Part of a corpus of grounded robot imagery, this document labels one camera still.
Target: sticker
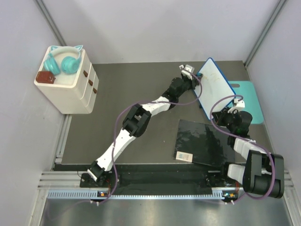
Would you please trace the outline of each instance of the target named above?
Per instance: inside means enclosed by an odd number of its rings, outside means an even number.
[[[192,162],[193,154],[185,153],[185,152],[177,152],[177,156],[175,159]]]

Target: brown box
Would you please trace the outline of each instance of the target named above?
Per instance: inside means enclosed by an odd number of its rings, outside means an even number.
[[[38,83],[53,84],[55,82],[55,76],[51,72],[38,72],[36,81]]]

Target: wall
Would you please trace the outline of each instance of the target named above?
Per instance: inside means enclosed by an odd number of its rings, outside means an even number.
[[[301,199],[301,1],[289,0],[249,66],[272,143]]]
[[[246,60],[277,0],[44,2],[65,41],[99,64]]]
[[[0,30],[0,225],[23,226],[63,119],[33,84],[47,47],[58,43],[32,0],[5,1]]]

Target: white drawer unit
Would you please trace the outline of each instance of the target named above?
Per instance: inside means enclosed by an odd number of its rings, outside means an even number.
[[[44,61],[48,58],[49,47],[39,68],[45,71]],[[76,53],[61,53],[55,56],[58,65],[66,56],[77,58]],[[84,49],[81,50],[81,62],[79,69],[74,74],[61,72],[55,75],[53,84],[34,84],[63,114],[89,114],[92,112],[96,95],[98,93],[98,77]]]

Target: cat ear headphones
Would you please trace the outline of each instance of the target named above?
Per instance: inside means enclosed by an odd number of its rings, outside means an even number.
[[[44,61],[44,67],[46,71],[51,72],[53,75],[58,75],[61,73],[61,69],[66,74],[74,74],[79,69],[79,64],[81,61],[80,51],[83,46],[52,46],[51,51],[48,54],[48,58]],[[61,69],[55,61],[55,56],[61,53],[73,52],[77,53],[78,57],[75,59],[71,56],[66,56],[61,63]]]

